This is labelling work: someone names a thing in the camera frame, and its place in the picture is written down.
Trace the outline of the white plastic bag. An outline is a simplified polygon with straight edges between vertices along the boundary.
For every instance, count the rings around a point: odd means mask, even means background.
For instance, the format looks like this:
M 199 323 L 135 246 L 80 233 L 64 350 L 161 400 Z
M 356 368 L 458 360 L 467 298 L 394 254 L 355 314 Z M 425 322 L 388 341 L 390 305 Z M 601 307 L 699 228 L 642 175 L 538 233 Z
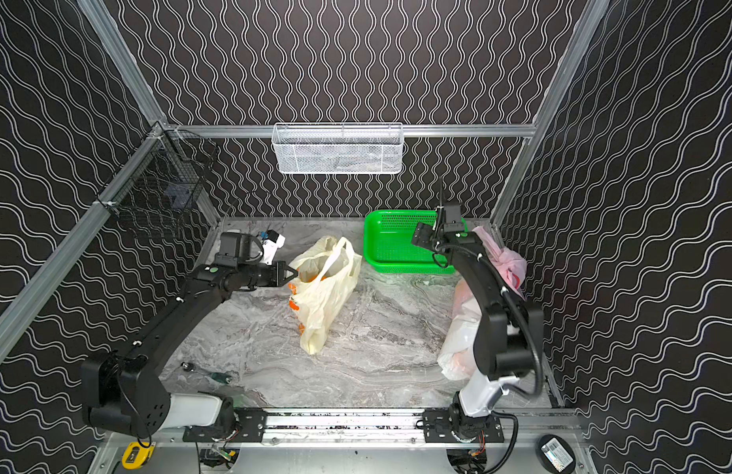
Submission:
M 474 341 L 482 318 L 481 308 L 468 284 L 455 288 L 451 324 L 437 357 L 441 373 L 452 381 L 470 378 L 477 369 Z

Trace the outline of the yellow bag with orange print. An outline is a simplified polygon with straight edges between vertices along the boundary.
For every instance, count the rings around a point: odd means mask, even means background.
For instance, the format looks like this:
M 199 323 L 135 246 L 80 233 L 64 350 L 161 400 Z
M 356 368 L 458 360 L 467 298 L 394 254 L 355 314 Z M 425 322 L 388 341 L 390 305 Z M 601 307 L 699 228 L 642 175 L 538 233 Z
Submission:
M 345 237 L 325 236 L 296 257 L 298 272 L 288 284 L 288 304 L 298 320 L 300 346 L 309 355 L 322 351 L 330 326 L 358 283 L 362 256 Z

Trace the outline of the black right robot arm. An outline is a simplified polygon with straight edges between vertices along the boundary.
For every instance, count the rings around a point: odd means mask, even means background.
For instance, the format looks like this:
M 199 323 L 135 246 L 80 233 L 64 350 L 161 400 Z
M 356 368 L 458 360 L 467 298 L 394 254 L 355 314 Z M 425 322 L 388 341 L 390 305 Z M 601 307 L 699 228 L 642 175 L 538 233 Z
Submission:
M 453 435 L 472 440 L 496 416 L 494 405 L 504 394 L 541 395 L 544 312 L 504 281 L 481 237 L 466 229 L 458 203 L 441 203 L 436 212 L 433 225 L 417 225 L 411 243 L 444 258 L 468 284 L 481 310 L 472 345 L 475 369 L 449 408 Z

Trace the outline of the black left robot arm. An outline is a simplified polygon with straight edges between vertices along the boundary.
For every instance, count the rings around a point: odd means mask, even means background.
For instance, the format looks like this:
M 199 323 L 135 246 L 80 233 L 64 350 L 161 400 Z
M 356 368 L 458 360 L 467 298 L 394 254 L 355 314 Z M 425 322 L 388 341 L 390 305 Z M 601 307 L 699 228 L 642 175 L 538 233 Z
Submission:
M 255 235 L 225 232 L 209 264 L 197 267 L 184 288 L 129 341 L 91 355 L 81 364 L 83 422 L 87 426 L 150 440 L 166 429 L 197 430 L 196 440 L 231 438 L 240 424 L 231 398 L 170 393 L 160 374 L 195 327 L 236 292 L 282 288 L 297 270 L 267 264 Z

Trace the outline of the pink plastic bag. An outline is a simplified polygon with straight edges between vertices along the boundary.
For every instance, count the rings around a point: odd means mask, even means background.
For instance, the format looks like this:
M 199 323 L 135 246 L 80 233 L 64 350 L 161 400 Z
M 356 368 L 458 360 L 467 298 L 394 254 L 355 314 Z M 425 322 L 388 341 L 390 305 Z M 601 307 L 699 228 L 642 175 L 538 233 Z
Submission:
M 526 260 L 518 252 L 510 250 L 506 246 L 498 245 L 484 227 L 477 226 L 473 231 L 482 240 L 489 259 L 502 275 L 506 284 L 517 294 L 523 296 L 522 284 L 526 277 Z

